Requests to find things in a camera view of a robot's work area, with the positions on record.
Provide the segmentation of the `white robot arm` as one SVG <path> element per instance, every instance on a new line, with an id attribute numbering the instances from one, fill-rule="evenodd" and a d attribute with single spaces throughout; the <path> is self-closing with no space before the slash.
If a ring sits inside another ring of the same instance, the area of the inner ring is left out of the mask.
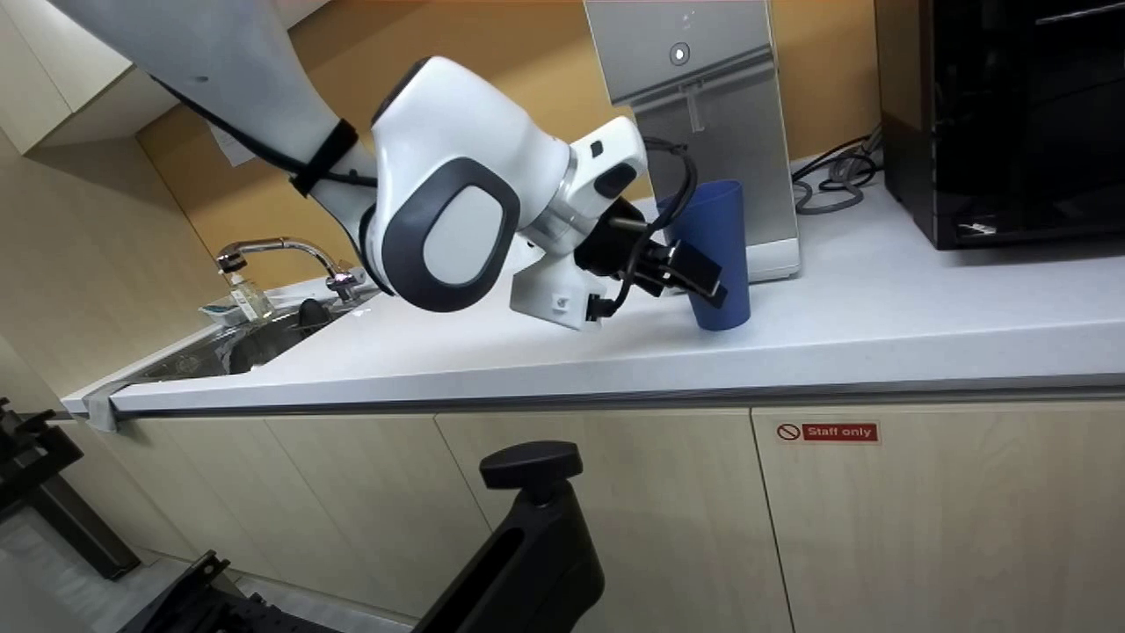
<path id="1" fill-rule="evenodd" d="M 627 189 L 665 144 L 616 116 L 576 139 L 542 131 L 451 55 L 402 77 L 369 127 L 336 116 L 294 55 L 275 0 L 50 0 L 169 96 L 315 200 L 389 296 L 458 314 L 492 288 L 560 325 L 610 315 L 619 293 L 729 298 L 721 264 L 657 230 Z"/>

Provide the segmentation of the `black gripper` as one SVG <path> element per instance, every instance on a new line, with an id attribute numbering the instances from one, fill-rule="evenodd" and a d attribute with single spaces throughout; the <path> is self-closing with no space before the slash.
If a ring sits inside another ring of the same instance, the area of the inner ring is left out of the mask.
<path id="1" fill-rule="evenodd" d="M 670 245 L 665 274 L 665 245 L 647 230 L 647 218 L 629 200 L 616 200 L 597 218 L 594 230 L 574 249 L 574 260 L 588 274 L 631 280 L 647 296 L 676 283 L 711 305 L 724 301 L 721 267 L 688 243 Z"/>

